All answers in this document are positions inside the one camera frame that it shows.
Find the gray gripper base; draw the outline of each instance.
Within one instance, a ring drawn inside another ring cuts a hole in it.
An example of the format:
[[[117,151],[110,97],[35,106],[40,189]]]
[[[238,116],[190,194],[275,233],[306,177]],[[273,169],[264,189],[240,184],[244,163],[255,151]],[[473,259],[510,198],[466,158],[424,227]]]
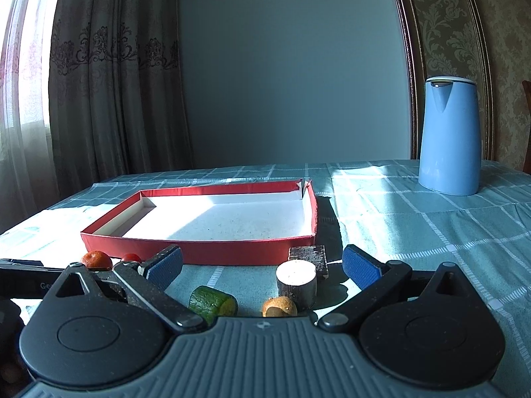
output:
[[[178,337],[150,372],[93,392],[35,383],[24,398],[502,398],[489,383],[427,391],[391,378],[344,334],[309,319],[221,317],[209,331]]]

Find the blue kettle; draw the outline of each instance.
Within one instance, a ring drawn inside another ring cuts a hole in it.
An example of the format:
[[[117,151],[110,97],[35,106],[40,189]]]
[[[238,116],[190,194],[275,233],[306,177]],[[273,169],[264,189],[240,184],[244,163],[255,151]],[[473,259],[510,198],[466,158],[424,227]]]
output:
[[[476,84],[437,76],[426,81],[426,108],[418,182],[448,195],[480,187],[481,133]]]

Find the wooden chair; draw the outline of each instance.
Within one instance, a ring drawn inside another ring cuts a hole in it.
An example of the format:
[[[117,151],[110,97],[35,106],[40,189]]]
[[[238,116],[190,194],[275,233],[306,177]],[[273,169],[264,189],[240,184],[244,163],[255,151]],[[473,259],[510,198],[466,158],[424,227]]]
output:
[[[529,114],[531,114],[531,81],[522,81],[524,92],[527,98],[527,107],[529,107]],[[524,172],[531,174],[531,130],[529,132],[529,141],[527,142],[527,153],[524,162]]]

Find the green cucumber slice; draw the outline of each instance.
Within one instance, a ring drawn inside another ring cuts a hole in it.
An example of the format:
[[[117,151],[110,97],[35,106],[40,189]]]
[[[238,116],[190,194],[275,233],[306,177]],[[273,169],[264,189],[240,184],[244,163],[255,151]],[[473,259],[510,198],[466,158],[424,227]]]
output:
[[[235,316],[238,302],[232,295],[208,286],[199,286],[192,292],[188,308],[211,325],[219,316]]]

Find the red box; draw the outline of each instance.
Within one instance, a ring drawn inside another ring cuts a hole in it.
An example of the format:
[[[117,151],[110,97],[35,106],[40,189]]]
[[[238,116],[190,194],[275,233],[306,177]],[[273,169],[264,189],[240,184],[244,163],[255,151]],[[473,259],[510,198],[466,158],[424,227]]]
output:
[[[310,182],[142,190],[81,232],[88,251],[147,260],[170,244],[191,265],[266,266],[311,246],[317,202]]]

